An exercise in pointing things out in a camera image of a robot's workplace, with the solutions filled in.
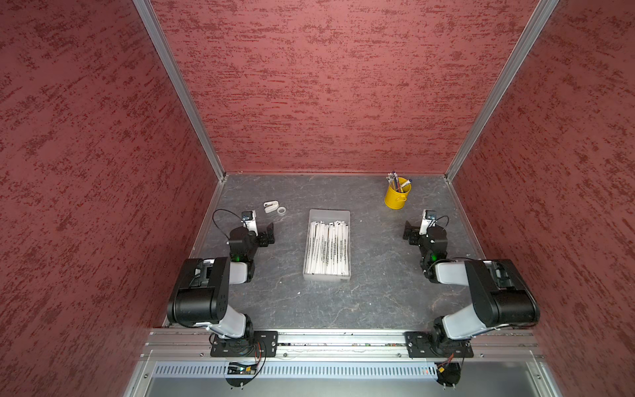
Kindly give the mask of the straw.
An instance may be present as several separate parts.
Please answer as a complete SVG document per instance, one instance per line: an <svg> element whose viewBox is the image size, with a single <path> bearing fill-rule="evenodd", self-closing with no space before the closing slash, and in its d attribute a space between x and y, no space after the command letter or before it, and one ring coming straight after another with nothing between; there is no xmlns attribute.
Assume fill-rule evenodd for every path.
<svg viewBox="0 0 635 397"><path fill-rule="evenodd" d="M315 259L315 273L320 274L322 272L323 265L323 250L324 250L324 231L325 231L324 223L319 223L317 225L316 231L316 259Z"/></svg>
<svg viewBox="0 0 635 397"><path fill-rule="evenodd" d="M338 248L339 248L339 232L340 232L340 225L339 222L335 222L333 224L330 225L330 231L329 231L329 239L330 239L330 245L331 245L331 259L330 259L330 263L331 263L331 273L333 275L337 275L338 274L338 266L339 266L339 253L338 253Z"/></svg>
<svg viewBox="0 0 635 397"><path fill-rule="evenodd" d="M312 259L313 259L313 245L315 237L315 223L309 223L309 232L307 238L307 250L304 263L304 274L308 275L311 271Z"/></svg>
<svg viewBox="0 0 635 397"><path fill-rule="evenodd" d="M342 274L344 276L350 276L349 265L349 226L346 223L342 224Z"/></svg>
<svg viewBox="0 0 635 397"><path fill-rule="evenodd" d="M332 254L333 234L334 234L334 225L333 225L333 223L329 223L329 225L327 225L327 235L326 235L327 259L326 259L326 262L325 262L325 273L326 273L326 274L328 274L328 275L332 274L332 265L333 265L333 254Z"/></svg>
<svg viewBox="0 0 635 397"><path fill-rule="evenodd" d="M312 249L310 256L310 265L309 265L309 273L314 274L316 269L316 261L318 259L319 252L319 238L320 238L320 224L312 223L314 226L313 229L313 239L312 239Z"/></svg>
<svg viewBox="0 0 635 397"><path fill-rule="evenodd" d="M325 274L326 274L326 273L325 273L325 262L326 262L326 259L327 259L326 235L327 235L327 225L328 225L328 224L325 224L325 223L324 223L324 225L325 225L325 228L326 228L326 229L325 229L325 231L324 231L323 265L322 265L322 272L321 272L321 274L324 274L324 275L325 275Z"/></svg>
<svg viewBox="0 0 635 397"><path fill-rule="evenodd" d="M336 270L337 274L342 274L342 232L345 225L342 222L338 222L336 225Z"/></svg>

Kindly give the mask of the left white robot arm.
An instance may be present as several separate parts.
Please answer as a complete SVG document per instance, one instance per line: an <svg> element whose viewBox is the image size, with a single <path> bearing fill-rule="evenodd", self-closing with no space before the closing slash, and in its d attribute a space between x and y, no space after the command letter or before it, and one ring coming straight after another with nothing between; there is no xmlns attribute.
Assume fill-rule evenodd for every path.
<svg viewBox="0 0 635 397"><path fill-rule="evenodd" d="M234 346L251 346L251 319L231 307L229 289L253 280L257 250L275 243L275 225L257 231L235 228L228 243L228 256L184 262L167 304L167 319L185 328L207 329Z"/></svg>

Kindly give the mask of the translucent plastic storage box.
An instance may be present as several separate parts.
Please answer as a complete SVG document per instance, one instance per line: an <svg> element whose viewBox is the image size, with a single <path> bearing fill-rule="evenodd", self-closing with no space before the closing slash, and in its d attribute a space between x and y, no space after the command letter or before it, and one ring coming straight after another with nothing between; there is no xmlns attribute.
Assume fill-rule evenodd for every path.
<svg viewBox="0 0 635 397"><path fill-rule="evenodd" d="M307 281L351 279L351 213L347 210L311 209L303 276Z"/></svg>

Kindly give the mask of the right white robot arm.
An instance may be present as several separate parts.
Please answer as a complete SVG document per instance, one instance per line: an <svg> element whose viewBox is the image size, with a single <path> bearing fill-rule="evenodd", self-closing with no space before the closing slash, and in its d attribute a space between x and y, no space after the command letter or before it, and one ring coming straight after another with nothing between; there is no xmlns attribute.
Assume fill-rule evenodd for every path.
<svg viewBox="0 0 635 397"><path fill-rule="evenodd" d="M468 306L433 321L432 330L425 333L430 354L450 354L495 329L538 323L537 301L512 261L449 258L446 230L434 220L419 226L405 223L403 239L419 248L420 267L428 281L464 286L471 295Z"/></svg>

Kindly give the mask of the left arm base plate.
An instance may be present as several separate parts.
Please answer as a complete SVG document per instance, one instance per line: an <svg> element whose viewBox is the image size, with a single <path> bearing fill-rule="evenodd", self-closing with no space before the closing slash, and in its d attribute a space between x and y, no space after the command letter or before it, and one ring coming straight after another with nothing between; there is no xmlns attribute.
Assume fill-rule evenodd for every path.
<svg viewBox="0 0 635 397"><path fill-rule="evenodd" d="M279 333L248 331L242 338L215 336L211 342L211 357L271 358L276 356Z"/></svg>

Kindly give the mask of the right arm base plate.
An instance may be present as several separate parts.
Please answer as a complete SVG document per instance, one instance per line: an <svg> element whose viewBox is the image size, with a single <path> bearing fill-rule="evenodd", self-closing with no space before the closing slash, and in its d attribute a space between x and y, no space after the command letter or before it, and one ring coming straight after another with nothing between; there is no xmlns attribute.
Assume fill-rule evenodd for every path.
<svg viewBox="0 0 635 397"><path fill-rule="evenodd" d="M405 346L410 358L447 359L473 358L471 340L452 340L444 334L433 332L405 332Z"/></svg>

